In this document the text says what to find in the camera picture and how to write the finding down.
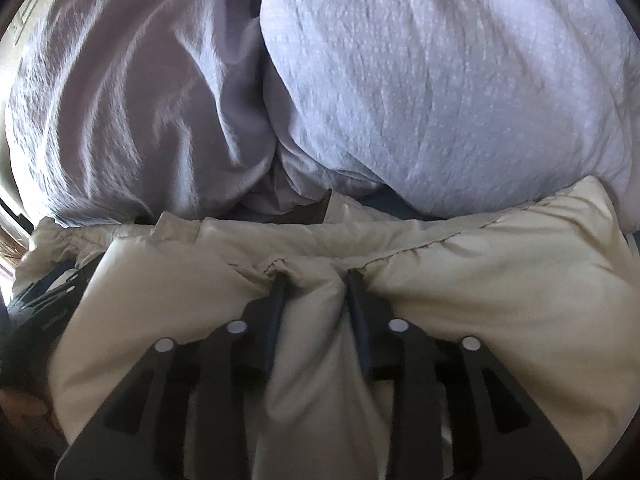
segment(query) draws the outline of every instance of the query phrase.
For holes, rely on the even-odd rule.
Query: bedding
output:
[[[449,218],[592,174],[640,227],[640,41],[614,0],[55,0],[8,119],[34,221],[385,185]]]
[[[158,338],[203,338],[286,272],[296,292],[273,375],[263,396],[246,400],[252,478],[381,478],[392,386],[369,387],[360,375],[342,307],[342,277],[355,268],[430,335],[484,340],[588,477],[631,421],[640,392],[638,263],[597,179],[497,213],[439,222],[380,215],[334,194],[323,224],[165,214],[152,231],[112,239],[50,359],[66,438],[78,436]],[[69,230],[48,227],[37,230],[58,232],[56,243],[36,238],[30,257],[69,247],[61,242]],[[98,228],[115,229],[72,231],[78,240],[91,230],[95,240]],[[78,246],[85,256],[92,250]]]

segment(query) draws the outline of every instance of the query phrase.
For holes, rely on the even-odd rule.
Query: khaki garment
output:
[[[339,217],[330,205],[326,221]],[[348,269],[430,335],[481,338],[585,476],[638,408],[638,269],[609,198],[588,177],[535,205],[432,223],[165,215],[151,234],[111,243],[52,356],[49,384],[66,437],[78,436],[158,338],[207,336],[286,272],[296,291],[273,376],[247,406],[253,478],[383,478],[392,391],[359,373],[342,310]]]

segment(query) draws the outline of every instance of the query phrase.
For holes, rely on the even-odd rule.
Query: white circular pin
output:
[[[389,321],[389,328],[393,332],[405,332],[409,329],[409,324],[404,319],[395,318]]]
[[[246,330],[246,323],[241,319],[236,319],[226,326],[226,330],[230,334],[241,334]]]
[[[171,350],[174,347],[175,343],[173,339],[169,339],[168,337],[163,337],[162,339],[158,339],[154,348],[156,352],[165,353]]]
[[[480,349],[482,343],[477,337],[469,335],[462,340],[462,347],[470,352],[476,352]]]

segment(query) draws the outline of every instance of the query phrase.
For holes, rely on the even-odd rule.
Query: white dot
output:
[[[462,346],[465,350],[469,350],[470,352],[476,352],[482,346],[480,340],[477,337],[473,337],[472,335],[465,337],[462,340]]]
[[[405,332],[409,328],[409,324],[404,319],[392,319],[389,321],[389,328],[393,332]]]
[[[171,350],[174,347],[174,344],[174,340],[169,339],[168,337],[163,337],[162,339],[158,339],[158,341],[156,341],[154,348],[156,349],[156,352],[164,353]]]
[[[241,319],[236,319],[226,326],[226,330],[230,334],[241,334],[246,330],[246,323]]]

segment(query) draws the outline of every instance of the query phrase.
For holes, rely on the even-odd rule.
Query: purple-gray fabric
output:
[[[27,211],[277,213],[386,184],[450,217],[593,174],[640,226],[640,41],[614,0],[256,4],[56,0],[9,104]]]

